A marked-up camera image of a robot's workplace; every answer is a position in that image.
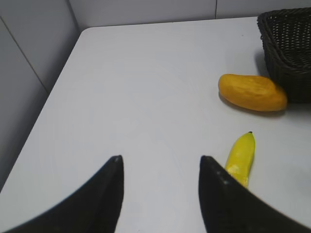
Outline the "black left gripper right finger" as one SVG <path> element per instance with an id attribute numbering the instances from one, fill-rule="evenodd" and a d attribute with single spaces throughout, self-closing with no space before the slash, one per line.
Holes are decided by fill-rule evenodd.
<path id="1" fill-rule="evenodd" d="M 309 233 L 253 195 L 211 156 L 200 160 L 198 195 L 209 233 Z"/>

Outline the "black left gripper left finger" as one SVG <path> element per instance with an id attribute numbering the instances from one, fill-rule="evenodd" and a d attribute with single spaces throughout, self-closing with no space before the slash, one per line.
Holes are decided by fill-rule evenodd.
<path id="1" fill-rule="evenodd" d="M 124 165 L 112 156 L 86 183 L 10 233 L 113 233 L 124 197 Z"/>

